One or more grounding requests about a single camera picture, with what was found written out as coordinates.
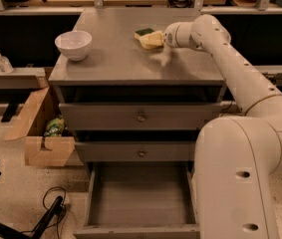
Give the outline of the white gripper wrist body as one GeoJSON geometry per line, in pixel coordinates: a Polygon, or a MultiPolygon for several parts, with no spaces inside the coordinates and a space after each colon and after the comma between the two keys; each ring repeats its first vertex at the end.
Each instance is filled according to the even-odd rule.
{"type": "Polygon", "coordinates": [[[191,48],[191,22],[176,22],[166,27],[165,42],[173,48],[191,48]]]}

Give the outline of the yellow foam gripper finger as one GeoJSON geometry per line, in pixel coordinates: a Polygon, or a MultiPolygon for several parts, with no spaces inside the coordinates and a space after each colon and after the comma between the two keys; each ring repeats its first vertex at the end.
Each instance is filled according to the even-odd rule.
{"type": "Polygon", "coordinates": [[[140,37],[141,45],[145,49],[154,49],[163,46],[163,33],[162,31],[154,31],[140,37]]]}

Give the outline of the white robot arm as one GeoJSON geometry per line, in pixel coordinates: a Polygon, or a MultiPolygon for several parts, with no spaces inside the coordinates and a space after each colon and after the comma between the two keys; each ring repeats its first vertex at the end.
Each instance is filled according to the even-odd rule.
{"type": "Polygon", "coordinates": [[[282,171],[282,93],[232,47],[212,15],[172,23],[139,40],[146,49],[163,49],[156,57],[162,65],[174,48],[209,54],[240,110],[206,124],[195,144],[200,238],[280,239],[269,176],[282,171]]]}

